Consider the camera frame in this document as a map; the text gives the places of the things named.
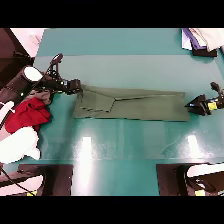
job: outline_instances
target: white paper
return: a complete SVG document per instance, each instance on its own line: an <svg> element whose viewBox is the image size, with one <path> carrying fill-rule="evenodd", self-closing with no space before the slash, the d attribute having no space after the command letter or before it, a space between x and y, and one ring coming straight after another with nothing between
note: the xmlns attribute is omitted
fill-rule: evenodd
<svg viewBox="0 0 224 224"><path fill-rule="evenodd" d="M182 48L187 49L187 50L192 50L191 47L191 41L190 39L186 36L184 31L182 30Z"/></svg>

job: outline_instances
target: pile of clothes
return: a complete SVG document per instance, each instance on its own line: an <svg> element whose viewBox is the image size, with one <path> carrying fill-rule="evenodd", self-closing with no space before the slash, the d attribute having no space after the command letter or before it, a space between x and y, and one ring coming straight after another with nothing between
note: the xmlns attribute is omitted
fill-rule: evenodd
<svg viewBox="0 0 224 224"><path fill-rule="evenodd" d="M182 32L194 56L217 57L217 49L224 46L224 28L182 28Z"/></svg>
<svg viewBox="0 0 224 224"><path fill-rule="evenodd" d="M33 90L8 116L0 130L1 163L18 161L24 155L40 159L37 131L40 129L40 124L50 121L50 113L46 109L46 105L51 103L50 98L51 92L48 90L41 92Z"/></svg>

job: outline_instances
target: red cloth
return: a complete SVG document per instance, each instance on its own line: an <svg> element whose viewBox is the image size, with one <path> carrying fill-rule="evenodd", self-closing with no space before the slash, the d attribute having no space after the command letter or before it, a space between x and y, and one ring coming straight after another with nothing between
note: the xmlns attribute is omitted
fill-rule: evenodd
<svg viewBox="0 0 224 224"><path fill-rule="evenodd" d="M40 124L50 121L50 113L45 109L45 104L36 97L20 103L5 122L5 129L14 133L20 128L33 126L35 131L40 129Z"/></svg>

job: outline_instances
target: teal table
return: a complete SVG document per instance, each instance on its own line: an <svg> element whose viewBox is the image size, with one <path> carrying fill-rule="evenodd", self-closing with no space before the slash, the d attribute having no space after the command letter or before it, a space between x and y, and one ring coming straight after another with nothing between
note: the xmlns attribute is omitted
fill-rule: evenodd
<svg viewBox="0 0 224 224"><path fill-rule="evenodd" d="M99 87L186 92L213 97L210 82L224 87L223 55L193 57L181 48L180 29L48 29L34 66L46 70L63 53L60 73ZM156 164L224 161L224 110L191 114L190 122L74 119L76 96L57 94L52 121L42 125L41 160L74 164L72 195L159 195Z"/></svg>

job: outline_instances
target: yellow label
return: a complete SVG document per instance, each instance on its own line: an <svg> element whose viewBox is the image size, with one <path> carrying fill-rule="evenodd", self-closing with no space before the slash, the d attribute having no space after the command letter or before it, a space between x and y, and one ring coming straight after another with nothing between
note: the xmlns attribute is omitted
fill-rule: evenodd
<svg viewBox="0 0 224 224"><path fill-rule="evenodd" d="M32 192L34 195L37 195L37 191L33 191ZM26 196L33 196L32 194L30 194L29 192L27 192Z"/></svg>
<svg viewBox="0 0 224 224"><path fill-rule="evenodd" d="M195 191L195 195L196 196L205 196L205 191L204 190Z"/></svg>
<svg viewBox="0 0 224 224"><path fill-rule="evenodd" d="M209 110L217 110L218 109L216 102L208 103L208 108L209 108Z"/></svg>

